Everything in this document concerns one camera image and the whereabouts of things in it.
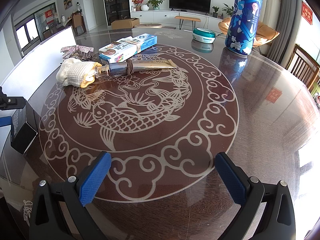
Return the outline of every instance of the tv stand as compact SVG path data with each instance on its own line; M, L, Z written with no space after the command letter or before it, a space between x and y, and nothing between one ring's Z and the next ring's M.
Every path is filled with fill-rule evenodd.
M167 10L149 10L149 11L136 11L131 12L132 18L139 18L140 23L160 23L163 26L179 28L179 19L176 16L199 18L200 23L197 23L197 27L212 30L214 32L221 33L218 23L221 19L214 18L212 16L206 16L205 13L192 13L184 11L176 11L174 8L168 8ZM182 28L184 30L192 31L191 21L185 21Z

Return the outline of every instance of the round glass table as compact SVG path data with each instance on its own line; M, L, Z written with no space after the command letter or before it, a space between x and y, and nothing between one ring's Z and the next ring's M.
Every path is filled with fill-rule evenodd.
M99 48L143 33L158 42L134 60L171 59L179 68L100 78L81 89L62 87L57 66L30 98L39 136L24 155L8 137L0 159L1 186L25 237L39 182L64 181L108 151L111 169L86 206L106 236L217 239L240 207L214 169L215 155L225 151L248 176L288 183L303 239L320 216L320 114L305 85L256 52L234 54L221 36L205 44L188 31L139 28L76 41L94 47L99 61Z

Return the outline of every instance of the blue rubber pad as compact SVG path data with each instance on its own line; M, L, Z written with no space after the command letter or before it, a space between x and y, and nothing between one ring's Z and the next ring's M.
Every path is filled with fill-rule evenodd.
M230 165L221 154L217 154L214 159L217 169L223 183L226 185L233 201L236 204L244 205L247 201L246 189L241 180L231 169Z
M82 206L92 202L110 167L111 155L106 152L80 188L79 199Z
M11 116L5 116L0 118L0 127L11 125L12 118Z

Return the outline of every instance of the white cloth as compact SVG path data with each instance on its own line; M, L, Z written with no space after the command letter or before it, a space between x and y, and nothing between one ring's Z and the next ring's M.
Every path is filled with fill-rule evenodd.
M56 78L63 86L73 85L85 88L94 82L96 66L101 66L101 64L71 57L62 63Z

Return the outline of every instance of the television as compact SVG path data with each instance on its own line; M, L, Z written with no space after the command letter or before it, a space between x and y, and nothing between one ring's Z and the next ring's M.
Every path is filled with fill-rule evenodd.
M169 0L169 8L210 12L211 0Z

